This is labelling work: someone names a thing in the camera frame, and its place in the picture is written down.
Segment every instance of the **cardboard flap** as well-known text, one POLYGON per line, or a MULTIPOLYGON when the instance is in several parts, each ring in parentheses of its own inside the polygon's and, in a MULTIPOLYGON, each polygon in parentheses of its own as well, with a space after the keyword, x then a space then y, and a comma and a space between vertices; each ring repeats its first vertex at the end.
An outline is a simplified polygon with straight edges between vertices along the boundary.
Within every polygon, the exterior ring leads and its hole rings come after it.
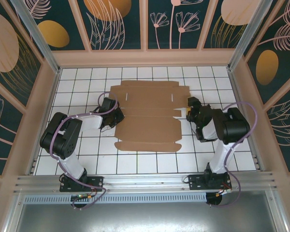
POLYGON ((182 138, 181 123, 173 117, 127 116, 116 125, 115 137, 129 142, 175 142, 182 138))
POLYGON ((179 86, 178 81, 121 81, 121 86, 139 86, 139 87, 174 87, 179 86))
POLYGON ((176 109, 187 106, 189 87, 126 87, 112 86, 121 107, 146 109, 176 109))
POLYGON ((142 142, 116 142, 115 147, 121 151, 161 151, 176 152, 182 147, 181 144, 175 143, 142 143, 142 142))
POLYGON ((172 109, 121 109, 124 116, 144 116, 144 117, 181 117, 180 110, 172 109))

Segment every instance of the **cable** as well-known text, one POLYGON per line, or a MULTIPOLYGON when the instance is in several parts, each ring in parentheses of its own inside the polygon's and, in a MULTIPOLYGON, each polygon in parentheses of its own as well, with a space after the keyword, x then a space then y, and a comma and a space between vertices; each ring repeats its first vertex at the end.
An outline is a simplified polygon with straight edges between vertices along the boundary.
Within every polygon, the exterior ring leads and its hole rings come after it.
POLYGON ((55 133, 54 133, 54 136, 53 136, 53 138, 52 138, 52 141, 51 141, 51 143, 50 143, 50 146, 49 146, 49 154, 50 154, 50 156, 52 157, 52 158, 54 158, 55 160, 57 160, 57 162, 58 162, 58 165, 59 165, 59 167, 63 170, 63 172, 64 172, 64 174, 66 175, 66 176, 68 176, 69 178, 71 178, 72 180, 74 180, 76 183, 78 183, 78 184, 80 184, 80 185, 83 185, 83 186, 85 186, 85 187, 89 187, 89 188, 91 188, 91 189, 93 189, 93 188, 95 188, 95 189, 102 189, 102 190, 104 190, 104 192, 99 196, 99 197, 97 197, 92 203, 90 203, 90 204, 87 204, 87 205, 85 205, 84 207, 82 207, 82 208, 76 208, 75 207, 75 205, 74 205, 74 202, 75 201, 73 201, 73 203, 72 203, 72 206, 74 207, 74 209, 75 210, 82 210, 82 209, 87 209, 87 208, 89 208, 89 207, 91 207, 95 202, 97 202, 105 193, 106 193, 106 188, 103 188, 103 187, 100 187, 100 186, 92 186, 92 185, 88 185, 88 184, 85 184, 85 183, 83 183, 83 182, 80 182, 79 180, 77 180, 76 178, 74 178, 70 173, 68 173, 68 171, 62 166, 62 164, 59 162, 59 158, 58 157, 56 157, 56 156, 54 156, 54 154, 53 154, 53 147, 54 147, 54 142, 55 142, 55 139, 56 139, 56 136, 58 135, 58 132, 59 132, 59 130, 61 129, 61 127, 63 126, 63 124, 66 122, 66 121, 68 121, 69 119, 71 119, 71 118, 78 118, 78 117, 84 117, 84 116, 91 116, 91 115, 105 115, 105 114, 108 114, 108 113, 110 113, 110 112, 112 112, 114 109, 116 109, 116 107, 117 107, 117 103, 118 103, 118 101, 117 101, 117 96, 114 94, 114 93, 111 93, 111 92, 105 92, 105 93, 102 93, 99 97, 98 97, 98 105, 99 106, 101 106, 100 105, 100 98, 101 98, 101 96, 103 96, 103 95, 105 95, 105 94, 107 94, 107 93, 110 93, 110 94, 112 94, 114 97, 115 97, 115 104, 114 104, 114 106, 110 109, 110 110, 108 110, 108 111, 106 111, 106 112, 103 112, 103 113, 92 113, 92 112, 90 112, 90 113, 85 113, 85 114, 78 114, 78 115, 72 115, 72 116, 68 116, 68 117, 66 117, 60 124, 59 124, 59 126, 57 127, 57 129, 56 129, 56 131, 55 131, 55 133))
POLYGON ((257 110, 256 110, 256 108, 255 108, 252 104, 250 104, 250 103, 248 103, 248 102, 245 102, 245 101, 239 101, 239 102, 235 102, 235 103, 232 103, 232 104, 230 104, 230 105, 227 105, 227 106, 223 109, 223 111, 226 110, 226 109, 228 109, 230 106, 238 105, 238 104, 249 105, 249 106, 251 107, 251 109, 252 109, 252 110, 254 111, 254 113, 255 113, 255 122, 254 122, 252 128, 250 129, 250 131, 248 131, 248 133, 245 134, 245 135, 244 135, 244 136, 243 136, 239 141, 237 141, 235 144, 233 144, 233 146, 229 149, 226 158, 224 159, 224 167, 225 167, 226 171, 228 172, 229 175, 233 176, 233 178, 236 180, 236 182, 237 182, 237 184, 238 184, 238 195, 237 195, 236 199, 235 199, 233 202, 229 203, 229 204, 225 204, 225 205, 214 205, 215 207, 218 207, 218 208, 223 208, 223 207, 228 207, 228 206, 233 205, 235 202, 238 201, 238 199, 239 199, 239 197, 240 197, 240 195, 241 195, 241 190, 242 190, 242 189, 241 189, 241 183, 240 183, 240 181, 238 180, 238 178, 237 178, 237 177, 236 177, 236 176, 235 176, 231 171, 229 171, 229 169, 228 169, 228 167, 227 167, 227 160, 228 160, 228 157, 230 156, 232 150, 233 150, 233 149, 234 149, 238 144, 240 144, 242 141, 244 141, 244 139, 246 139, 247 137, 249 137, 249 136, 253 133, 254 129, 256 128, 257 122, 258 122, 258 114, 257 114, 257 110))

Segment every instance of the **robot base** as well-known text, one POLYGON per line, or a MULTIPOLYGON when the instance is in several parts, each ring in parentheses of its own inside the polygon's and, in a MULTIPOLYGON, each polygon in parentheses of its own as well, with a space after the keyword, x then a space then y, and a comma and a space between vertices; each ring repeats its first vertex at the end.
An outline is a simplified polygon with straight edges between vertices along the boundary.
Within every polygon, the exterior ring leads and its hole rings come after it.
POLYGON ((228 186, 232 189, 230 176, 228 173, 216 174, 212 173, 209 163, 203 174, 189 175, 188 183, 190 190, 220 190, 228 186))
MULTIPOLYGON (((88 176, 85 174, 85 176, 81 177, 79 181, 86 183, 88 185, 92 186, 99 186, 103 187, 103 176, 88 176)), ((92 192, 92 189, 89 187, 85 187, 83 185, 80 185, 76 183, 71 178, 67 177, 66 175, 63 175, 60 179, 60 192, 92 192)))

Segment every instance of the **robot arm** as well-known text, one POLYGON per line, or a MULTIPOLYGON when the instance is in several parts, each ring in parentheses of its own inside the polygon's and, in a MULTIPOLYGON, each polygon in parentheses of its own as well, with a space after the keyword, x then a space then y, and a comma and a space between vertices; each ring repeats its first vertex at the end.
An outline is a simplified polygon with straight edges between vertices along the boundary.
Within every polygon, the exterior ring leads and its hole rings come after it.
POLYGON ((210 105, 202 106, 195 97, 188 98, 188 106, 191 108, 187 113, 187 120, 196 124, 197 139, 202 143, 219 139, 214 157, 207 164, 204 173, 188 176, 189 188, 220 190, 224 185, 228 186, 228 190, 215 193, 216 197, 220 196, 219 200, 209 197, 211 204, 219 204, 222 194, 232 189, 230 176, 225 167, 229 165, 237 148, 233 146, 250 131, 250 126, 237 108, 229 108, 227 111, 211 109, 210 105))
MULTIPOLYGON (((224 112, 220 109, 211 109, 209 105, 202 106, 195 97, 188 98, 188 105, 191 110, 187 114, 187 120, 196 124, 197 139, 201 142, 219 139, 215 155, 209 162, 211 171, 216 174, 225 173, 224 160, 227 153, 237 141, 249 132, 248 122, 237 108, 229 108, 224 112)), ((227 166, 236 148, 237 146, 232 149, 227 166)))
MULTIPOLYGON (((94 112, 104 113, 109 111, 115 105, 115 100, 104 98, 102 106, 97 107, 94 112)), ((49 153, 51 140, 59 124, 67 117, 63 113, 55 113, 48 124, 45 132, 40 139, 40 146, 49 153)), ((60 129, 62 133, 56 136, 53 152, 58 158, 58 162, 67 170, 67 172, 80 182, 87 183, 86 169, 80 164, 75 148, 79 133, 87 130, 102 129, 105 126, 113 128, 124 119, 124 115, 118 106, 112 112, 98 116, 91 115, 85 117, 71 118, 60 129)))

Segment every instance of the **white tile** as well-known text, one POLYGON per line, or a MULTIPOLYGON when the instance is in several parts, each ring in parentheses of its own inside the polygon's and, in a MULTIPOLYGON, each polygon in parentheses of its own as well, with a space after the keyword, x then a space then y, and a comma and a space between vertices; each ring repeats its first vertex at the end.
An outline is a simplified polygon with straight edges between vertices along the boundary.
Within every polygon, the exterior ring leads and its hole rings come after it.
POLYGON ((185 86, 185 81, 183 78, 172 78, 170 81, 178 81, 180 86, 185 86))
POLYGON ((60 166, 57 166, 57 171, 56 171, 56 175, 61 175, 63 174, 63 170, 60 168, 60 166))
POLYGON ((121 83, 120 79, 117 80, 106 80, 105 91, 110 91, 111 86, 119 86, 121 83))
POLYGON ((88 94, 88 101, 87 105, 98 105, 98 97, 102 94, 103 92, 91 92, 88 94))
POLYGON ((197 163, 198 163, 198 171, 202 173, 209 161, 214 157, 214 153, 196 153, 197 163))
POLYGON ((97 155, 99 148, 99 138, 82 138, 80 155, 97 155))
POLYGON ((154 81, 168 81, 168 79, 165 79, 165 78, 155 78, 154 77, 154 81))
POLYGON ((90 79, 91 78, 91 71, 92 71, 92 69, 77 69, 76 79, 77 80, 90 79))
POLYGON ((88 92, 89 80, 76 80, 73 88, 73 92, 88 92))
POLYGON ((228 170, 229 171, 238 171, 237 170, 237 166, 236 166, 236 162, 235 162, 234 155, 232 155, 232 158, 231 158, 230 163, 229 163, 229 166, 228 166, 228 170))
POLYGON ((68 114, 69 112, 69 107, 68 106, 55 106, 55 107, 52 107, 52 113, 50 115, 50 118, 52 119, 53 116, 55 115, 55 113, 63 113, 63 114, 68 114))
POLYGON ((83 114, 86 111, 85 106, 71 106, 69 108, 69 115, 78 115, 83 114))
POLYGON ((97 174, 116 174, 116 156, 98 156, 97 174))
POLYGON ((215 78, 218 89, 232 89, 230 79, 227 78, 215 78))
POLYGON ((137 79, 138 81, 153 81, 152 78, 137 79))
POLYGON ((98 156, 79 156, 78 160, 80 164, 86 168, 88 175, 95 175, 97 169, 98 156))
POLYGON ((217 89, 214 78, 200 78, 202 90, 206 89, 217 89))
POLYGON ((138 67, 137 68, 137 79, 142 78, 152 78, 152 68, 151 67, 138 67))
POLYGON ((221 103, 236 102, 233 90, 218 90, 221 103))
POLYGON ((202 66, 198 67, 199 77, 214 77, 212 67, 202 66))
POLYGON ((168 67, 169 78, 183 77, 182 67, 168 67))
POLYGON ((194 152, 192 135, 183 135, 182 139, 179 141, 176 141, 176 143, 182 145, 182 147, 179 149, 178 152, 180 153, 194 152))
POLYGON ((256 170, 251 152, 235 152, 234 153, 237 168, 239 171, 254 171, 256 170))
POLYGON ((168 78, 168 70, 166 67, 153 67, 154 78, 168 78))
POLYGON ((228 107, 228 108, 235 108, 235 107, 238 108, 237 104, 232 105, 230 107, 229 107, 230 103, 222 103, 221 105, 222 105, 222 109, 224 109, 226 107, 228 107))
POLYGON ((99 137, 100 129, 85 130, 82 133, 82 137, 99 137))
POLYGON ((215 77, 228 77, 227 68, 224 66, 213 66, 215 77))
POLYGON ((203 103, 203 94, 201 90, 190 90, 190 95, 196 97, 201 103, 203 103))
POLYGON ((71 106, 87 105, 88 93, 73 93, 71 106))
POLYGON ((153 151, 138 151, 137 154, 156 154, 153 151))
POLYGON ((236 149, 236 151, 250 151, 247 139, 245 139, 236 149))
POLYGON ((217 90, 203 90, 204 103, 219 103, 220 98, 217 90))
POLYGON ((211 103, 210 106, 212 107, 212 109, 222 109, 220 103, 211 103))
POLYGON ((91 80, 89 92, 104 92, 105 80, 91 80))
POLYGON ((106 79, 121 79, 122 68, 108 68, 106 79))
POLYGON ((118 156, 117 174, 135 174, 136 173, 136 155, 118 156))
POLYGON ((157 173, 156 154, 137 155, 137 173, 157 173))
POLYGON ((57 161, 51 156, 41 156, 36 175, 55 175, 57 168, 57 161))
POLYGON ((63 69, 60 80, 75 80, 77 69, 63 69))
POLYGON ((190 90, 200 90, 200 80, 199 78, 185 78, 185 85, 189 86, 190 90))
POLYGON ((175 154, 157 154, 158 173, 177 173, 175 154))
POLYGON ((213 152, 213 144, 212 142, 205 142, 201 143, 199 140, 197 140, 196 137, 193 138, 194 140, 194 147, 195 147, 195 152, 213 152))
POLYGON ((190 123, 186 119, 181 119, 182 135, 192 135, 190 123))
POLYGON ((74 81, 59 81, 57 93, 72 93, 74 81))
POLYGON ((115 136, 115 129, 116 127, 110 128, 106 126, 101 130, 101 137, 114 137, 115 136))
POLYGON ((116 142, 118 142, 118 139, 115 137, 101 137, 99 155, 117 154, 117 148, 115 147, 116 142))
POLYGON ((47 153, 47 151, 43 148, 41 148, 41 156, 50 156, 50 154, 47 153))
POLYGON ((184 77, 199 77, 197 67, 183 67, 184 77))
POLYGON ((91 79, 106 79, 106 68, 92 69, 91 79))
POLYGON ((179 173, 194 173, 198 171, 194 153, 177 154, 177 166, 179 173))
POLYGON ((122 68, 122 79, 137 78, 137 68, 122 68))
POLYGON ((69 106, 72 93, 57 93, 54 106, 69 106))

